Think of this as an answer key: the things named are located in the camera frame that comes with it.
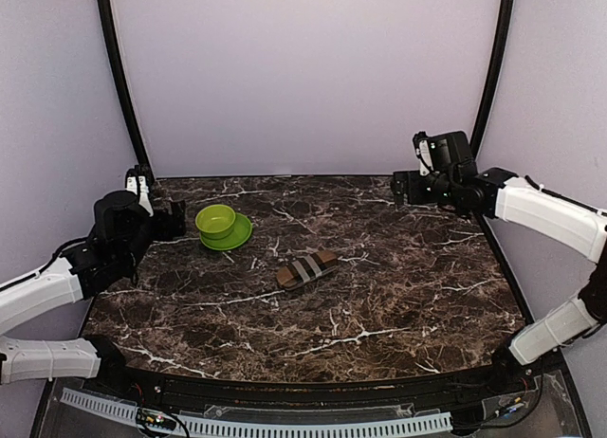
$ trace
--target cable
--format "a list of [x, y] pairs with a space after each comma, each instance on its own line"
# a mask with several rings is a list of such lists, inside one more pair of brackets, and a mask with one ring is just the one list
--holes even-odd
[[544, 377], [544, 374], [542, 373], [542, 375], [540, 377], [540, 386], [538, 387], [538, 389], [539, 389], [538, 396], [536, 397], [535, 402], [533, 403], [533, 406], [531, 406], [527, 409], [525, 415], [519, 417], [516, 421], [510, 422], [508, 424], [481, 426], [480, 429], [508, 429], [510, 427], [514, 427], [518, 424], [521, 424], [527, 417], [529, 417], [533, 413], [533, 411], [535, 411], [536, 408], [538, 408], [538, 405], [540, 405], [540, 402], [542, 401], [543, 377]]
[[0, 293], [2, 291], [5, 291], [9, 288], [12, 288], [13, 286], [23, 283], [23, 282], [27, 282], [28, 280], [31, 279], [35, 279], [36, 277], [39, 277], [45, 270], [47, 270], [50, 265], [52, 265], [55, 261], [57, 261], [57, 258], [59, 258], [61, 256], [61, 254], [63, 253], [63, 251], [68, 248], [69, 246], [73, 246], [74, 244], [79, 244], [81, 242], [86, 241], [85, 237], [79, 237], [78, 239], [72, 239], [71, 241], [67, 241], [64, 244], [61, 244], [59, 246], [59, 248], [57, 248], [55, 250], [55, 252], [53, 253], [53, 255], [50, 257], [50, 261], [48, 263], [46, 263], [45, 265], [43, 265], [40, 269], [38, 269], [35, 272], [32, 272], [31, 274], [26, 275], [25, 277], [21, 277], [20, 279], [17, 279], [13, 282], [7, 283], [4, 286], [0, 287]]
[[476, 422], [476, 423], [471, 423], [471, 424], [463, 424], [463, 423], [453, 423], [453, 429], [455, 430], [467, 430], [467, 429], [508, 429], [510, 427], [514, 427], [517, 424], [521, 424], [527, 417], [529, 417], [533, 411], [535, 411], [536, 408], [538, 408], [538, 405], [540, 405], [540, 402], [542, 401], [542, 394], [543, 394], [543, 370], [542, 370], [542, 375], [540, 377], [540, 385], [538, 387], [538, 396], [535, 399], [535, 402], [533, 403], [533, 405], [531, 407], [529, 407], [526, 411], [526, 413], [519, 417], [516, 421], [507, 423], [507, 424], [495, 424], [495, 425], [491, 425], [491, 424], [487, 424], [488, 422], [491, 422], [495, 419], [498, 419], [500, 417], [503, 417], [503, 413], [500, 411], [504, 411], [504, 410], [508, 410], [509, 408], [513, 407], [514, 405], [517, 405], [519, 402], [517, 401], [514, 405], [510, 405], [510, 406], [506, 406], [506, 407], [501, 407], [500, 409], [498, 409], [496, 412], [494, 412], [494, 415], [491, 417], [488, 417], [487, 419], [484, 419], [482, 421]]
[[[140, 411], [143, 408], [143, 405], [145, 404], [145, 398], [143, 397], [143, 389], [140, 387], [140, 385], [137, 382], [134, 382], [131, 386], [134, 387], [137, 390], [138, 394], [139, 394], [139, 407], [138, 407], [138, 410]], [[162, 410], [160, 408], [156, 408], [156, 407], [149, 408], [149, 410], [154, 410], [154, 411], [161, 412], [165, 416], [168, 416], [171, 419], [173, 419], [183, 429], [186, 438], [190, 438], [190, 431], [188, 430], [188, 427], [176, 415], [174, 415], [174, 414], [172, 414], [172, 413], [170, 413], [168, 411]], [[141, 433], [144, 436], [147, 436], [148, 438], [154, 438], [154, 437], [158, 436], [158, 432], [156, 430], [149, 429], [148, 426], [147, 426], [147, 424], [145, 422], [141, 423], [141, 425], [143, 426], [143, 428], [146, 431], [146, 433]], [[164, 434], [164, 436], [170, 436], [170, 435], [171, 435], [171, 433]]]
[[457, 383], [457, 382], [453, 382], [453, 383], [447, 383], [447, 386], [455, 386], [456, 388], [470, 388], [470, 389], [478, 389], [478, 388], [484, 388], [487, 385], [487, 383]]
[[527, 393], [529, 392], [529, 385], [527, 384], [527, 381], [524, 378], [521, 378], [521, 381], [523, 381], [523, 384], [524, 384], [523, 398], [525, 398]]
[[582, 338], [590, 338], [591, 336], [593, 336], [594, 334], [596, 334], [598, 331], [600, 331], [603, 328], [604, 325], [605, 325], [605, 323], [600, 324], [598, 326], [595, 326], [594, 329], [591, 329], [590, 331], [588, 331], [588, 333], [584, 334], [581, 337]]
[[424, 157], [421, 156], [421, 151], [419, 150], [419, 148], [415, 149], [415, 156], [417, 157], [417, 159], [419, 161], [421, 161], [421, 164], [424, 165], [424, 167], [430, 172], [433, 173], [434, 169], [432, 169], [430, 166], [428, 166], [428, 163], [426, 163], [426, 160], [424, 160]]
[[527, 183], [533, 187], [535, 190], [537, 190], [538, 192], [542, 192], [547, 194], [548, 196], [552, 196], [553, 198], [558, 198], [562, 201], [566, 201], [567, 203], [571, 203], [571, 204], [575, 204], [576, 206], [579, 206], [583, 209], [589, 210], [593, 213], [597, 213], [599, 215], [606, 215], [605, 212], [603, 212], [602, 210], [593, 208], [592, 206], [588, 206], [587, 204], [581, 203], [580, 201], [576, 201], [575, 199], [572, 198], [568, 198], [567, 196], [563, 196], [562, 194], [558, 194], [556, 192], [552, 192], [551, 190], [545, 189], [544, 187], [540, 186], [537, 182], [535, 182], [531, 177], [529, 177], [528, 175], [526, 175], [524, 177], [524, 180], [527, 181]]

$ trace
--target white plastic casing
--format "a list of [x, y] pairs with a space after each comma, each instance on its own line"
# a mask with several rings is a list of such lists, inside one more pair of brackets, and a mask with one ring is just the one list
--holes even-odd
[[83, 291], [71, 268], [66, 258], [58, 258], [39, 277], [0, 291], [0, 336], [48, 310], [80, 301]]
[[[133, 176], [129, 176], [126, 179], [126, 190], [137, 194], [137, 179]], [[139, 205], [148, 211], [150, 215], [154, 215], [152, 209], [152, 203], [150, 203], [150, 189], [142, 175], [139, 177]]]
[[7, 357], [1, 362], [0, 384], [62, 376], [91, 378], [101, 364], [95, 347], [83, 338], [42, 341], [0, 337], [0, 354]]
[[574, 296], [544, 319], [526, 326], [512, 339], [509, 350], [519, 363], [530, 364], [597, 325], [598, 322], [586, 311], [584, 302]]
[[495, 216], [532, 228], [596, 263], [607, 240], [607, 217], [551, 197], [513, 177], [498, 190]]
[[[423, 158], [423, 160], [426, 162], [426, 165], [433, 168], [434, 165], [432, 164], [432, 157], [430, 156], [430, 149], [428, 148], [427, 140], [424, 139], [422, 141], [419, 141], [419, 148], [417, 154]], [[419, 160], [419, 175], [423, 177], [424, 175], [428, 174], [430, 174], [430, 170], [426, 168], [424, 162]]]

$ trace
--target green bowl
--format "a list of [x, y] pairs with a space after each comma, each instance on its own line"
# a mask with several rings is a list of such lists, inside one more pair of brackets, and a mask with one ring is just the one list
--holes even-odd
[[228, 237], [234, 230], [236, 212], [230, 206], [214, 204], [196, 215], [196, 227], [206, 239], [219, 240]]

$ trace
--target gray stripe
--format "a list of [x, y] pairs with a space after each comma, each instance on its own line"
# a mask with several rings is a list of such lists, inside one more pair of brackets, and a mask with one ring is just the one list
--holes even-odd
[[302, 266], [302, 264], [299, 261], [295, 261], [293, 263], [293, 265], [295, 266], [295, 268], [297, 269], [297, 271], [300, 273], [300, 275], [302, 276], [302, 280], [306, 283], [310, 281], [310, 276], [307, 275], [307, 272], [305, 272], [304, 267]]
[[314, 271], [316, 276], [320, 277], [322, 275], [322, 271], [316, 261], [314, 261], [314, 258], [312, 258], [310, 255], [304, 256], [303, 258], [307, 261], [310, 267], [312, 267], [312, 270]]

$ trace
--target marble table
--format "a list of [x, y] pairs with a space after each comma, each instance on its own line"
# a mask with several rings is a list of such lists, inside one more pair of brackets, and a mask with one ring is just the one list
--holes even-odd
[[[489, 364], [524, 321], [473, 220], [392, 203], [385, 176], [161, 179], [155, 205], [188, 203], [187, 234], [153, 244], [139, 283], [94, 302], [133, 367], [229, 380], [366, 381]], [[228, 204], [253, 222], [232, 252], [204, 248], [193, 219]], [[292, 292], [276, 271], [335, 251], [340, 268]]]

